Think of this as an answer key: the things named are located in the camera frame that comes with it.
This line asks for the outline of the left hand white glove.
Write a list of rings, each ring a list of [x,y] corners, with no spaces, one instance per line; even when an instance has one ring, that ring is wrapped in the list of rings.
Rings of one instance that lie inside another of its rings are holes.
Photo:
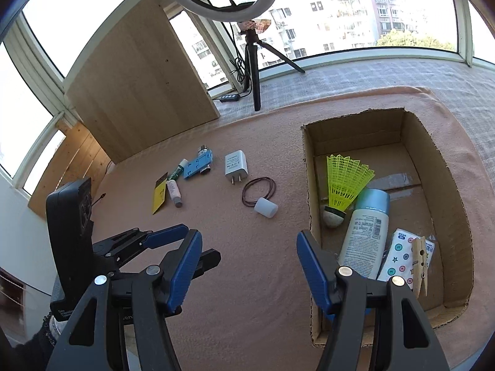
[[[50,317],[49,331],[52,338],[57,341],[66,327],[67,321],[57,321],[54,316]]]

